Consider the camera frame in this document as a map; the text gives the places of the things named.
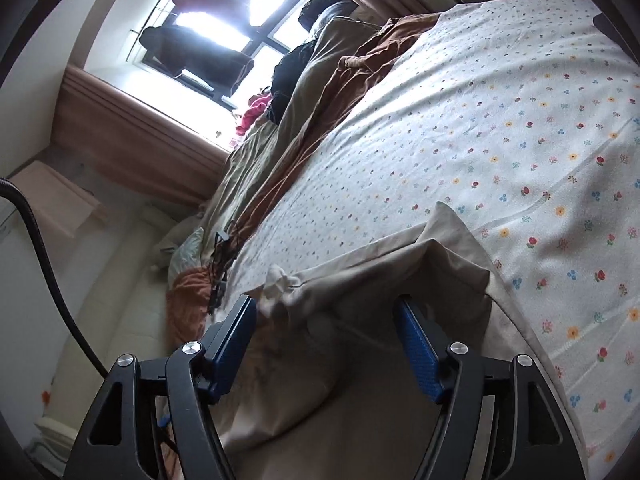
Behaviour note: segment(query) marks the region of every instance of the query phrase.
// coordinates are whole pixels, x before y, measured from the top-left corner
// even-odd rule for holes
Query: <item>black hose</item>
[[[86,355],[89,361],[91,361],[91,364],[94,366],[94,368],[103,378],[106,378],[108,375],[107,369],[104,367],[100,359],[98,359],[98,356],[95,354],[94,350],[84,338],[82,332],[80,332],[80,329],[76,325],[74,318],[69,313],[69,309],[66,307],[65,300],[62,297],[62,293],[60,293],[60,288],[58,287],[56,276],[53,273],[53,268],[51,267],[51,263],[49,261],[49,255],[47,254],[47,250],[44,247],[44,242],[42,241],[42,236],[40,235],[38,223],[33,216],[33,212],[31,211],[31,207],[29,206],[27,199],[20,192],[20,190],[14,186],[14,184],[4,178],[0,178],[0,196],[7,199],[15,206],[15,208],[20,213],[24,224],[27,227],[29,238],[31,238],[33,249],[35,250],[36,256],[38,258],[40,269],[42,270],[42,275],[44,276],[44,280],[47,283],[47,287],[49,288],[49,293],[53,298],[53,303],[56,304],[56,308],[60,313],[62,321],[65,322],[65,325],[69,329],[69,332],[71,332],[71,335],[80,346],[82,352],[84,352],[84,355]]]

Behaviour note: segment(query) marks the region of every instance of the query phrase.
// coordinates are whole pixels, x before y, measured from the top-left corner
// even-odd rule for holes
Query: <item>blue gripper pad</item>
[[[409,359],[421,392],[436,404],[440,404],[444,400],[446,390],[440,382],[438,359],[420,325],[404,302],[396,303],[394,307],[394,323],[398,339],[402,343],[404,354]]]
[[[215,383],[211,394],[220,398],[231,390],[238,368],[244,357],[247,345],[255,331],[257,320],[255,301],[250,300],[246,308],[239,313],[234,326],[224,341],[213,362]]]

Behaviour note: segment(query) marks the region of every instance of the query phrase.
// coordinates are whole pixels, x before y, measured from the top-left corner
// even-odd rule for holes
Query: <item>floral bedsheet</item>
[[[463,219],[513,288],[604,478],[640,426],[640,76],[589,0],[444,13],[319,147],[227,301],[424,222]]]

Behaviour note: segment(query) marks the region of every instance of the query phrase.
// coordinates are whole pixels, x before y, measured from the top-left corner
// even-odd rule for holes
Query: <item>beige comforter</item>
[[[280,125],[258,119],[260,123],[249,133],[248,139],[229,156],[225,176],[201,222],[205,232],[201,254],[203,262],[210,259],[216,232],[232,229],[230,221],[244,211],[299,134],[311,116],[324,85],[333,75],[338,60],[342,56],[352,56],[377,30],[379,27],[376,25],[354,22],[349,18],[334,18],[324,28]]]
[[[420,393],[391,306],[411,294],[450,338],[482,355],[534,358],[581,458],[580,428],[548,356],[463,222],[438,203],[427,224],[293,274],[271,266],[264,317],[230,394],[212,408],[239,480],[411,479],[438,408]],[[486,449],[490,407],[477,448]],[[480,478],[482,454],[467,478]]]

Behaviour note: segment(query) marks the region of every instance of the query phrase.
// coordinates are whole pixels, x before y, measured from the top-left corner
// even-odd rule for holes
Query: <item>metal screw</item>
[[[469,347],[464,343],[459,343],[459,342],[451,343],[450,348],[454,354],[458,354],[458,355],[464,355],[467,352],[469,352]]]
[[[129,366],[133,362],[133,355],[122,354],[120,357],[118,357],[117,362],[118,362],[118,366],[122,366],[123,368],[125,366]]]
[[[531,366],[533,364],[533,359],[526,354],[520,354],[518,356],[518,362],[522,366]]]
[[[182,351],[185,354],[197,354],[201,348],[202,345],[197,341],[189,341],[182,346]]]

